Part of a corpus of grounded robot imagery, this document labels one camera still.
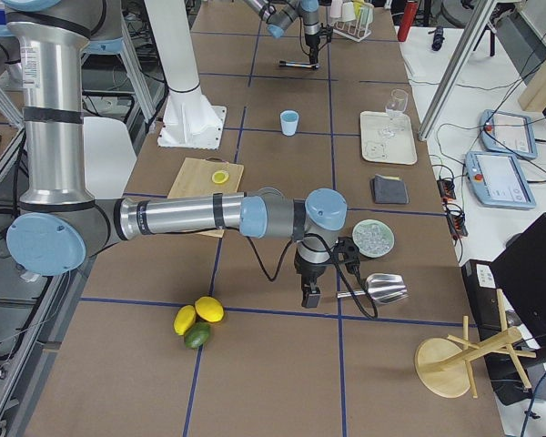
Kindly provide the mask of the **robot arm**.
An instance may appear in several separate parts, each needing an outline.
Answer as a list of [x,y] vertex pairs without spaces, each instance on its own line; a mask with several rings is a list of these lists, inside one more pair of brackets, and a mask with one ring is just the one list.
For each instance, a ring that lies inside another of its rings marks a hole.
[[269,34],[276,39],[286,34],[296,20],[300,21],[305,44],[308,47],[308,62],[280,61],[280,66],[312,70],[319,68],[320,42],[327,28],[319,20],[318,1],[289,0],[284,1],[284,5],[280,7],[275,6],[271,1],[263,0],[246,0],[245,4],[266,24]]
[[86,188],[80,56],[106,28],[107,1],[8,1],[5,21],[22,55],[29,188],[6,245],[34,273],[57,276],[86,257],[137,236],[235,229],[297,245],[302,304],[319,303],[317,280],[333,260],[346,216],[344,197],[319,188],[303,200],[278,190],[199,198],[96,199]]

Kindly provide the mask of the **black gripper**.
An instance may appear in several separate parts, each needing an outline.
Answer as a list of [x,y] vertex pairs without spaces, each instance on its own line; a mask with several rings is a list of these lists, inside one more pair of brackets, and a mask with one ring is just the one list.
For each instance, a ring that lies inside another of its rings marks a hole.
[[321,263],[312,263],[296,254],[294,257],[294,267],[297,274],[301,277],[302,301],[301,306],[305,309],[315,309],[319,305],[321,292],[317,285],[317,280],[322,276],[328,266],[326,261]]
[[319,63],[319,44],[320,36],[316,34],[305,34],[305,42],[308,47],[308,59],[311,65],[317,65]]

